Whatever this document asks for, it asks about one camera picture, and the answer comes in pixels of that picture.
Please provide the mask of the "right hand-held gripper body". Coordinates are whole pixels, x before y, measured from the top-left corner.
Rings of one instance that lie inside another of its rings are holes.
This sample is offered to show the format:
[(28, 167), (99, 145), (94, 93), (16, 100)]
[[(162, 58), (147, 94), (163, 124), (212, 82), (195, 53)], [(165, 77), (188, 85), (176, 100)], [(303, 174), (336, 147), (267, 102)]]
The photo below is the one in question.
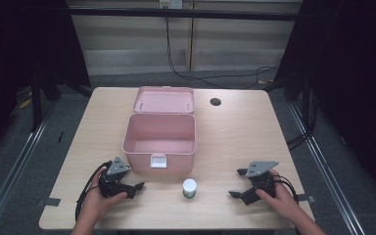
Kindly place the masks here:
[(275, 197), (274, 190), (274, 178), (269, 172), (272, 168), (278, 165), (278, 162), (250, 162), (247, 167), (248, 172), (246, 176), (252, 183), (253, 187), (243, 194), (245, 199), (243, 203), (248, 206), (260, 200), (260, 197), (256, 194), (257, 189), (261, 189), (269, 194), (271, 197)]

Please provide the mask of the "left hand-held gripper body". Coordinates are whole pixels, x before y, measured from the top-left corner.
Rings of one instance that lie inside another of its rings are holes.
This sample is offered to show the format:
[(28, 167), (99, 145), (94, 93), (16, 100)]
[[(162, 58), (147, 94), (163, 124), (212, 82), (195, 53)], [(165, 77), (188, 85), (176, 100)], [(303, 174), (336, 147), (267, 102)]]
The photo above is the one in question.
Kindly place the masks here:
[(105, 198), (110, 198), (119, 193), (125, 192), (127, 198), (133, 199), (135, 188), (131, 185), (122, 184), (121, 179), (129, 172), (120, 157), (115, 157), (113, 161), (107, 163), (107, 169), (99, 177), (100, 192)]

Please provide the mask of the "pink plastic storage box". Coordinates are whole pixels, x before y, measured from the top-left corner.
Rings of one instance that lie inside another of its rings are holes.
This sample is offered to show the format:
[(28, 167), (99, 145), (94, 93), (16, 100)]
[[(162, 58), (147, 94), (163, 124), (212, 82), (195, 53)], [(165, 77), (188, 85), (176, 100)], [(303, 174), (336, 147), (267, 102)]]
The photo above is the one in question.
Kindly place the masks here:
[(197, 150), (194, 90), (141, 87), (129, 117), (122, 149), (137, 173), (183, 175)]

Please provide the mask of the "person's left hand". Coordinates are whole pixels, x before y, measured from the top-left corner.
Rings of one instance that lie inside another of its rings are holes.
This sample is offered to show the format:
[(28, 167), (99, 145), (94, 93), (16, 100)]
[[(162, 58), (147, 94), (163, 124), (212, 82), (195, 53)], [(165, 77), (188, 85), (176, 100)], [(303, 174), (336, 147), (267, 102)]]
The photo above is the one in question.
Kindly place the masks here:
[(127, 197), (126, 192), (121, 192), (110, 198), (105, 198), (99, 188), (99, 177), (106, 170), (103, 166), (97, 171), (87, 190), (76, 224), (81, 227), (93, 229), (95, 224), (106, 214), (110, 207), (119, 204)]

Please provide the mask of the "person's right hand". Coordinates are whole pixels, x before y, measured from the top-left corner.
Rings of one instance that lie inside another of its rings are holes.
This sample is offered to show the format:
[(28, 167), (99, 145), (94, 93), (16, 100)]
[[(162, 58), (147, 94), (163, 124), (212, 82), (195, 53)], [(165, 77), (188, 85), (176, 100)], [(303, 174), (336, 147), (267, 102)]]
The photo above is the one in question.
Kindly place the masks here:
[(269, 203), (282, 217), (296, 224), (304, 214), (301, 207), (282, 183), (275, 182), (274, 190), (275, 197), (271, 197), (261, 189), (257, 189), (256, 194), (265, 202)]

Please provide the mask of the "grey tape strip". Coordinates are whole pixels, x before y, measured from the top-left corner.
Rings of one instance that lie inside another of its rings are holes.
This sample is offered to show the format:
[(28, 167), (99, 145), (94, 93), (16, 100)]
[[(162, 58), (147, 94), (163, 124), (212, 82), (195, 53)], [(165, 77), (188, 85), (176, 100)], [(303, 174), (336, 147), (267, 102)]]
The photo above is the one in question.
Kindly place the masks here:
[(45, 208), (47, 206), (49, 207), (57, 207), (59, 203), (61, 202), (60, 199), (56, 198), (45, 198), (45, 199), (40, 199), (37, 201), (36, 205), (41, 208)]
[(310, 204), (316, 202), (315, 198), (313, 196), (307, 195), (307, 194), (300, 194), (297, 196), (298, 202), (307, 201)]

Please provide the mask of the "black metal stand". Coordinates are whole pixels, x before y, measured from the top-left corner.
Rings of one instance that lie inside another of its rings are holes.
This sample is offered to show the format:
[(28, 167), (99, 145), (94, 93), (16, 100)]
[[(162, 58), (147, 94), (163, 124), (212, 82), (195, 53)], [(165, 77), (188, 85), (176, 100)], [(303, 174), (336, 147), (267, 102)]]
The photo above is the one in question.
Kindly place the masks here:
[(33, 112), (33, 123), (31, 131), (35, 132), (42, 121), (41, 89), (39, 86), (39, 79), (37, 73), (35, 73), (31, 79), (31, 101)]

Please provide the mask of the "black curtain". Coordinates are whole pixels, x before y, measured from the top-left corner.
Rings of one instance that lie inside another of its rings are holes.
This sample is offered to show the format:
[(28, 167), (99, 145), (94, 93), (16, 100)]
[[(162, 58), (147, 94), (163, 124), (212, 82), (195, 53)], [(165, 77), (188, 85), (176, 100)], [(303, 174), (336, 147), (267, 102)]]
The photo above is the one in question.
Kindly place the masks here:
[(376, 0), (302, 0), (275, 76), (294, 100), (309, 85), (376, 180)]
[(0, 137), (17, 91), (90, 84), (67, 0), (0, 0)]

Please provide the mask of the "black horizontal metal bar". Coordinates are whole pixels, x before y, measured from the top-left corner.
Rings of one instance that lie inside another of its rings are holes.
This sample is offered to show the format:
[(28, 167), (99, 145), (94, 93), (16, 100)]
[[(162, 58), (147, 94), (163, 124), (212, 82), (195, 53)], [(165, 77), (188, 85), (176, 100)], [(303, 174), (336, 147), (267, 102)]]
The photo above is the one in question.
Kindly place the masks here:
[(115, 16), (115, 17), (159, 17), (187, 19), (223, 19), (294, 22), (301, 18), (299, 14), (206, 11), (206, 10), (161, 10), (161, 9), (123, 9), (123, 8), (68, 8), (71, 15)]

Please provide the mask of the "silver floor rail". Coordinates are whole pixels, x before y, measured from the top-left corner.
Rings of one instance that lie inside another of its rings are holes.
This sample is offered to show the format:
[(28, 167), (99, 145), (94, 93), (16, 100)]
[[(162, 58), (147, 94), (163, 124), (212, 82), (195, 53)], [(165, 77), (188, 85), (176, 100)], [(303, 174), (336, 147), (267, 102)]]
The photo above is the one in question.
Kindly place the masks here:
[(290, 110), (299, 130), (305, 137), (306, 145), (350, 233), (352, 235), (366, 235), (352, 205), (345, 196), (319, 145), (304, 125), (303, 114), (298, 105), (296, 103), (290, 104)]
[(56, 102), (50, 102), (42, 117), (33, 118), (33, 125), (23, 143), (23, 148), (19, 152), (13, 153), (13, 156), (17, 158), (11, 161), (10, 164), (5, 165), (6, 158), (10, 157), (10, 155), (6, 155), (6, 158), (0, 162), (0, 177), (4, 179), (0, 185), (0, 217), (18, 185), (26, 165), (46, 128), (48, 118), (52, 115), (55, 107)]

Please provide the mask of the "white wall socket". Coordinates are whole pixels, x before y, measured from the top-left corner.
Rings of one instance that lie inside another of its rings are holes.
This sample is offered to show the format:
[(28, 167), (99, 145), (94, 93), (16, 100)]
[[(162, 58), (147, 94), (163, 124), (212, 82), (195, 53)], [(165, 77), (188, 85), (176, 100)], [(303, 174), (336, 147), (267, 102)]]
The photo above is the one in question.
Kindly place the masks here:
[(182, 0), (159, 0), (159, 6), (161, 9), (182, 10), (183, 1)]

